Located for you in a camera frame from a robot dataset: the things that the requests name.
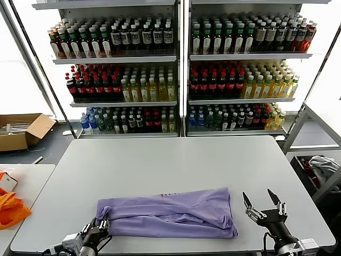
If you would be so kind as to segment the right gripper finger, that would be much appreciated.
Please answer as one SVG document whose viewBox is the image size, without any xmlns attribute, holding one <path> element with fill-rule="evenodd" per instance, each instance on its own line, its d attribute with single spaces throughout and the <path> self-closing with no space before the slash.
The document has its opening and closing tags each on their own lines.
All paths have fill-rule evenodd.
<svg viewBox="0 0 341 256">
<path fill-rule="evenodd" d="M 279 215 L 287 216 L 287 204 L 286 202 L 282 202 L 279 197 L 270 189 L 267 189 L 267 192 L 273 202 L 273 204 L 277 207 Z"/>
<path fill-rule="evenodd" d="M 250 202 L 245 192 L 242 192 L 242 196 L 243 196 L 244 205 L 246 207 L 245 214 L 248 215 L 250 219 L 252 219 L 253 221 L 258 221 L 260 219 L 266 218 L 266 214 L 264 214 L 261 211 L 258 211 L 257 209 L 253 207 L 252 203 Z"/>
</svg>

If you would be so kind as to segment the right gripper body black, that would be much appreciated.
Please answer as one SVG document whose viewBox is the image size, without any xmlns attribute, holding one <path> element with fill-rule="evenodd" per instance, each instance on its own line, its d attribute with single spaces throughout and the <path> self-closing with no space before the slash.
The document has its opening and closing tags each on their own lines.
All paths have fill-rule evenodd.
<svg viewBox="0 0 341 256">
<path fill-rule="evenodd" d="M 256 223 L 265 227 L 274 240 L 274 247 L 283 247 L 287 244 L 296 243 L 298 239 L 291 235 L 285 225 L 287 215 L 279 214 L 278 209 L 262 210 L 266 217 L 258 219 Z"/>
</svg>

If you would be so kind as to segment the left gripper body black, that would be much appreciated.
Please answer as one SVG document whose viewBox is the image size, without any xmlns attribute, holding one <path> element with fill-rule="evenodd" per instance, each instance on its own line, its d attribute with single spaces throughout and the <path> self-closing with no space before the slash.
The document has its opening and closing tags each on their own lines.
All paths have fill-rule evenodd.
<svg viewBox="0 0 341 256">
<path fill-rule="evenodd" d="M 93 227 L 87 235 L 82 235 L 84 245 L 99 245 L 109 237 L 109 230 L 100 230 L 98 226 Z"/>
</svg>

